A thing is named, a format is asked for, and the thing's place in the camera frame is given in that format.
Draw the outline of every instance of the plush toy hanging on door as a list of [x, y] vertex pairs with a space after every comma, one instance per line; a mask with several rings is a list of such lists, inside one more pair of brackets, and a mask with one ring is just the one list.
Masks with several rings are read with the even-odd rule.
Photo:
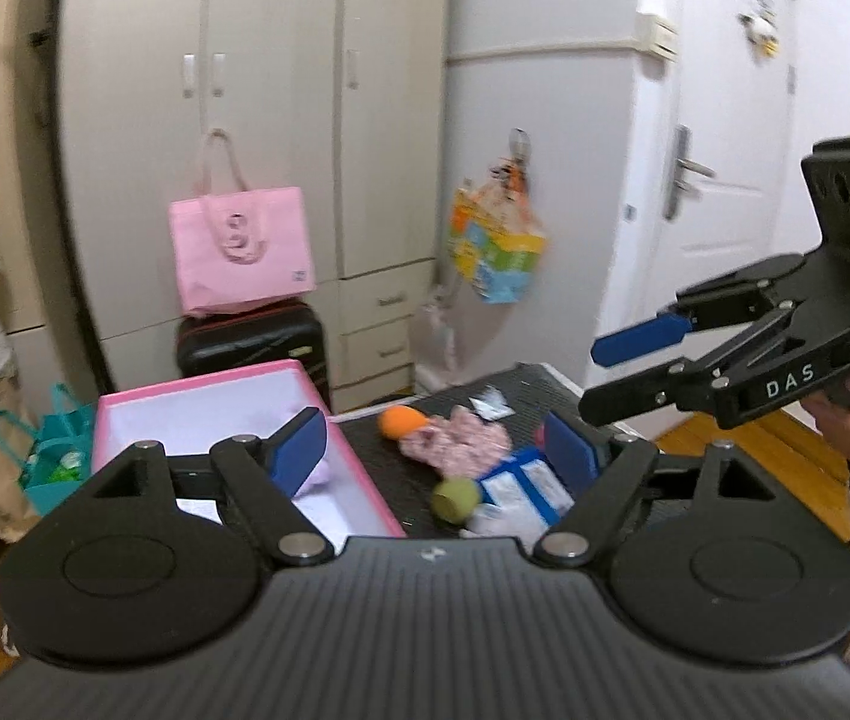
[[775, 23], [774, 13], [770, 10], [762, 10], [753, 15], [743, 13], [738, 18], [744, 25], [748, 40], [758, 47], [763, 57], [773, 59], [778, 55], [781, 42], [778, 38], [778, 26]]

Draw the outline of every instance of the teal bag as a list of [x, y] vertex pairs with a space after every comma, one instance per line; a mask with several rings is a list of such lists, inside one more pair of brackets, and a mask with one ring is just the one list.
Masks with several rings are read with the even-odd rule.
[[52, 387], [52, 408], [35, 430], [15, 413], [0, 410], [0, 419], [32, 438], [29, 458], [19, 457], [0, 433], [0, 450], [22, 470], [19, 484], [38, 514], [48, 514], [92, 475], [95, 408], [83, 406], [64, 384]]

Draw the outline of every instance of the olive green object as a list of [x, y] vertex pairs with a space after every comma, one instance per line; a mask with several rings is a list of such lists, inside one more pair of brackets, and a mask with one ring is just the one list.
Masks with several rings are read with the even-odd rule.
[[464, 525], [481, 503], [481, 487], [474, 479], [452, 477], [431, 493], [431, 510], [452, 525]]

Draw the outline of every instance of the wardrobe door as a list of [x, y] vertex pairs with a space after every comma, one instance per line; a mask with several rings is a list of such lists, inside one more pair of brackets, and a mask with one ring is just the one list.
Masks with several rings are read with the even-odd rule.
[[194, 196], [202, 0], [62, 0], [68, 214], [100, 338], [181, 314], [167, 205]]
[[344, 276], [434, 256], [446, 0], [344, 0]]
[[[316, 275], [334, 279], [335, 4], [209, 0], [208, 126], [227, 130], [253, 188], [301, 187]], [[221, 151], [216, 190], [234, 186]]]

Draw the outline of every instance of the wardrobe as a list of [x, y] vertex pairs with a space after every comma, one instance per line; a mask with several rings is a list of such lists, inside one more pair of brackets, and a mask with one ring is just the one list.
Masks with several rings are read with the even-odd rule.
[[[56, 111], [76, 269], [116, 389], [176, 378], [167, 205], [232, 137], [255, 188], [299, 186], [335, 408], [410, 383], [431, 284], [446, 0], [60, 0]], [[211, 154], [212, 191], [234, 183]]]

